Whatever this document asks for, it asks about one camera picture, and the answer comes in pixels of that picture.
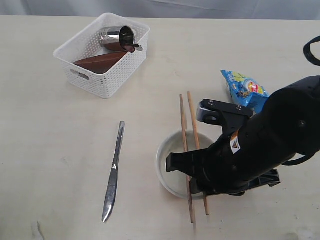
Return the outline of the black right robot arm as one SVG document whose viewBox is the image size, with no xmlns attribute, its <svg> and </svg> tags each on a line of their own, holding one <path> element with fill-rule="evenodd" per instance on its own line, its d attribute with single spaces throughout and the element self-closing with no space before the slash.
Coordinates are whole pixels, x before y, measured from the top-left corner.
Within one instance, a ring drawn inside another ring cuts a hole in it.
<svg viewBox="0 0 320 240">
<path fill-rule="evenodd" d="M 280 183 L 277 167 L 308 161 L 320 150 L 320 78 L 309 76 L 274 92 L 261 112 L 211 99 L 202 100 L 197 119 L 221 126 L 207 148 L 170 153 L 168 172 L 179 171 L 209 196 L 242 196 Z"/>
</svg>

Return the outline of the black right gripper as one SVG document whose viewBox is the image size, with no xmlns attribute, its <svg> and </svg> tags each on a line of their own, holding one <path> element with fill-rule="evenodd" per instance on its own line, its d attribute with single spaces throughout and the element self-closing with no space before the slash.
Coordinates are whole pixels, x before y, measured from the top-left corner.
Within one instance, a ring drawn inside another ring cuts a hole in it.
<svg viewBox="0 0 320 240">
<path fill-rule="evenodd" d="M 258 161 L 262 150 L 255 151 L 255 143 L 248 147 L 248 136 L 236 130 L 229 136 L 222 135 L 208 148 L 171 152 L 166 158 L 166 171 L 190 176 L 191 194 L 242 196 L 248 190 L 278 185 L 276 166 Z"/>
</svg>

